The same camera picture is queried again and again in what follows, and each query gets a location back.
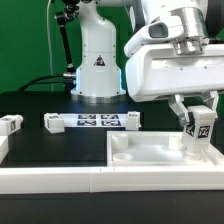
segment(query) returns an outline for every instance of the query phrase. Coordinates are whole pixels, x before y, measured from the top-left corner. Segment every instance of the white block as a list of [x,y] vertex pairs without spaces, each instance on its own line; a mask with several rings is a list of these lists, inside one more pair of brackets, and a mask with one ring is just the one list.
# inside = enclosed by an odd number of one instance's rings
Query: white block
[[0,136],[0,163],[3,161],[9,151],[8,137]]
[[90,192],[125,191],[123,167],[90,168]]
[[89,168],[3,168],[0,194],[89,192]]
[[169,149],[170,150],[183,150],[184,145],[181,143],[181,138],[179,135],[170,135],[169,137]]
[[8,136],[21,128],[23,117],[20,115],[6,115],[0,119],[0,136]]
[[113,134],[111,136],[111,144],[114,149],[127,149],[128,148],[128,134],[123,133],[120,135]]
[[201,158],[202,150],[209,147],[217,114],[205,106],[188,107],[188,111],[193,112],[195,124],[190,127],[185,126],[182,143],[187,149],[187,157],[197,160]]
[[126,191],[224,189],[223,166],[127,167]]
[[140,112],[128,112],[126,121],[127,131],[138,131],[140,127]]
[[65,132],[64,119],[59,114],[45,114],[44,124],[51,134]]

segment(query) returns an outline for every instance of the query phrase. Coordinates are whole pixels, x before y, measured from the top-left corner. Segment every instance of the black tabletop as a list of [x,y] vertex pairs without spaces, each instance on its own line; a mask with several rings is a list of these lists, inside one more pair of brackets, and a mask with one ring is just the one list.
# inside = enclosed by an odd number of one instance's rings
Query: black tabletop
[[[198,103],[186,100],[186,105]],[[63,93],[1,94],[0,115],[24,117],[22,129],[10,136],[10,152],[1,167],[106,165],[106,133],[110,129],[66,128],[65,133],[52,136],[43,126],[43,114],[128,111],[141,112],[142,131],[181,130],[167,101],[90,105],[73,102]],[[224,148],[223,127],[220,117],[212,136],[212,144],[220,151]],[[218,224],[223,223],[223,204],[224,191],[0,195],[0,223]]]

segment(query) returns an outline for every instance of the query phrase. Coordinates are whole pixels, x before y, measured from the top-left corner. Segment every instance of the green wall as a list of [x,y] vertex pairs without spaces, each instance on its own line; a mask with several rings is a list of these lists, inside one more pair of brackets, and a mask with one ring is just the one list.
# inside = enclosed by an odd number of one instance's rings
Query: green wall
[[217,37],[224,40],[224,29],[219,33],[219,35]]
[[[0,9],[0,92],[17,90],[28,81],[50,75],[46,31],[48,0],[1,1]],[[54,15],[63,10],[57,0],[51,5],[51,35],[54,73],[66,70],[64,51],[59,28]],[[117,64],[124,70],[126,57],[123,47],[131,35],[130,22],[123,8],[101,8],[99,13],[117,27]],[[75,20],[67,25],[69,41],[75,66],[81,64],[81,31]],[[50,86],[41,87],[50,90]]]

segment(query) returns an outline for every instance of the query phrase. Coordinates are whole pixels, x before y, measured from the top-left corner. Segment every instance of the white cube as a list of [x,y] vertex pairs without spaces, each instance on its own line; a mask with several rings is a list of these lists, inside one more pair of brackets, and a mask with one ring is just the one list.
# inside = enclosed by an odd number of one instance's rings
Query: white cube
[[203,105],[188,107],[188,111],[193,112],[195,123],[185,126],[182,143],[187,149],[188,158],[198,160],[201,152],[209,148],[217,113]]
[[64,119],[57,113],[45,114],[44,124],[51,134],[65,132]]
[[0,136],[0,163],[9,152],[8,136]]
[[138,131],[140,127],[140,112],[128,112],[126,119],[127,131]]
[[0,119],[0,136],[9,136],[21,129],[21,115],[6,115]]

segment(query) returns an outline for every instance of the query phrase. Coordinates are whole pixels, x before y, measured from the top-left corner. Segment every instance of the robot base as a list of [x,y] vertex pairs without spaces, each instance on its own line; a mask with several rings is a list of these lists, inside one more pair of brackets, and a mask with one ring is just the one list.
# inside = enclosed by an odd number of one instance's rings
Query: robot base
[[122,102],[126,100],[126,92],[120,92],[116,96],[110,96],[110,97],[95,97],[95,96],[84,96],[80,93],[77,94],[76,91],[71,92],[72,100],[74,101],[81,101],[84,103],[92,103],[92,104],[109,104],[109,103],[116,103],[116,102]]

